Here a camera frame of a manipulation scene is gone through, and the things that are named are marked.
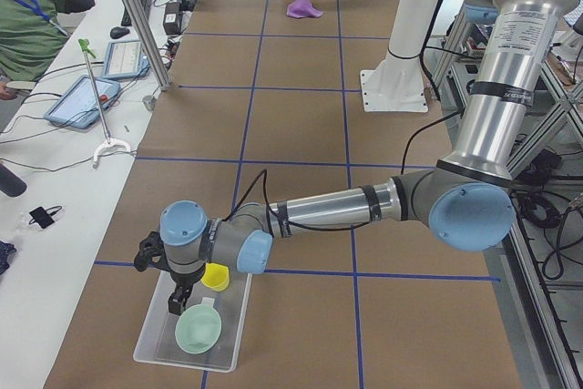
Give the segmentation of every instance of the white table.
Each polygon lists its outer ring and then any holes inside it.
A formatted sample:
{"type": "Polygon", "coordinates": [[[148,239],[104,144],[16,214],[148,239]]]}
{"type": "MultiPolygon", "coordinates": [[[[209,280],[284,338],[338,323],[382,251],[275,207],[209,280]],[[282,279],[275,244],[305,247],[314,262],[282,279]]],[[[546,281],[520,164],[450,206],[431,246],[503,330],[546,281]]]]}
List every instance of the white table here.
{"type": "MultiPolygon", "coordinates": [[[[119,25],[122,12],[121,0],[97,0],[97,6],[87,13],[49,70],[84,62],[79,38],[88,38],[97,60],[103,60],[110,41],[109,30],[119,25]]],[[[167,39],[162,28],[163,14],[163,7],[152,7],[149,16],[160,47],[167,39]]],[[[133,29],[124,39],[132,38],[137,38],[133,29]]],[[[48,76],[34,92],[63,93],[86,72],[84,67],[78,67],[48,76]]],[[[98,76],[100,67],[94,72],[98,76]]],[[[158,93],[151,73],[124,92],[118,105],[106,112],[111,136],[126,140],[136,149],[151,116],[142,98],[158,93]]],[[[30,103],[25,103],[15,118],[42,117],[54,103],[37,102],[45,98],[51,97],[30,97],[30,103]]],[[[103,130],[96,123],[87,131],[64,128],[1,144],[51,128],[44,120],[18,119],[10,133],[0,136],[0,158],[55,169],[92,157],[104,141],[103,130]]],[[[119,154],[102,158],[97,169],[92,168],[90,160],[55,173],[6,163],[28,187],[18,198],[0,193],[0,240],[17,248],[17,254],[10,259],[10,269],[0,276],[0,387],[34,389],[44,385],[133,161],[132,156],[119,154]],[[56,205],[63,206],[64,215],[46,230],[23,230],[19,226],[21,217],[30,219],[30,210],[56,205]]]]}

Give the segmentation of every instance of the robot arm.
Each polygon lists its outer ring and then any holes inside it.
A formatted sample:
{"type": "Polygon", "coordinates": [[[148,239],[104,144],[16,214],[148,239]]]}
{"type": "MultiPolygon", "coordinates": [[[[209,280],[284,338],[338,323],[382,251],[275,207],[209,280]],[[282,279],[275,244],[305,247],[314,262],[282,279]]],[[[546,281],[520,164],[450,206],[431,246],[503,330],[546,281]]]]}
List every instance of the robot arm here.
{"type": "MultiPolygon", "coordinates": [[[[579,0],[467,1],[493,3],[498,17],[452,153],[432,171],[271,205],[247,204],[230,220],[208,219],[192,201],[170,205],[159,233],[140,243],[135,265],[170,272],[177,284],[171,312],[184,309],[207,262],[262,273],[274,237],[387,218],[420,220],[438,239],[465,251],[484,250],[507,235],[514,210],[504,190],[511,182],[506,162],[558,19],[579,0]]],[[[491,14],[483,10],[482,18],[491,14]]]]}

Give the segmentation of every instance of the purple object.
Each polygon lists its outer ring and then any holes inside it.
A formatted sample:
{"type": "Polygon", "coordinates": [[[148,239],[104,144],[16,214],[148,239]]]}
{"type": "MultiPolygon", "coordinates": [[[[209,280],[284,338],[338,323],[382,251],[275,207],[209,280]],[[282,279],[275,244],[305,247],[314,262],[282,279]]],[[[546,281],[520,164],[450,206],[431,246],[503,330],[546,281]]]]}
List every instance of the purple object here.
{"type": "Polygon", "coordinates": [[[324,12],[314,8],[310,0],[294,0],[288,5],[287,16],[291,18],[318,18],[321,17],[322,14],[324,14],[324,12]]]}

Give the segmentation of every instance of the black adapter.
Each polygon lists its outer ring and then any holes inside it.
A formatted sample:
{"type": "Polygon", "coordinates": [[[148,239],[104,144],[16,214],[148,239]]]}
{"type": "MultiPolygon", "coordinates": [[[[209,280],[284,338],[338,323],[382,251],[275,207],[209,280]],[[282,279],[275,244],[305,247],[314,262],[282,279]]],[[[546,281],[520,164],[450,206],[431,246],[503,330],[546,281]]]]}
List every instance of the black adapter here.
{"type": "Polygon", "coordinates": [[[178,2],[168,2],[164,11],[164,32],[167,36],[177,36],[182,29],[182,11],[178,2]]]}

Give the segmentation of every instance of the tablet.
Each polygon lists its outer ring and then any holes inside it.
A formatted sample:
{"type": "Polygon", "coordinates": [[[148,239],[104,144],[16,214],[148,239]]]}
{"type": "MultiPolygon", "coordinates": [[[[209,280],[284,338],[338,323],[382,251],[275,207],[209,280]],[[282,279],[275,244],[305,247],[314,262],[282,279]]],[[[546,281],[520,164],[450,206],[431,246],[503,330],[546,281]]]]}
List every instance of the tablet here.
{"type": "Polygon", "coordinates": [[[149,62],[142,52],[141,41],[110,41],[107,45],[101,77],[114,80],[143,77],[148,70],[149,62]]]}
{"type": "MultiPolygon", "coordinates": [[[[107,100],[101,107],[107,109],[118,98],[121,85],[110,79],[96,78],[97,91],[100,96],[105,95],[107,100]]],[[[89,128],[99,119],[99,111],[95,101],[95,94],[91,79],[83,75],[67,90],[63,96],[45,113],[49,122],[62,124],[67,127],[89,128]]]]}

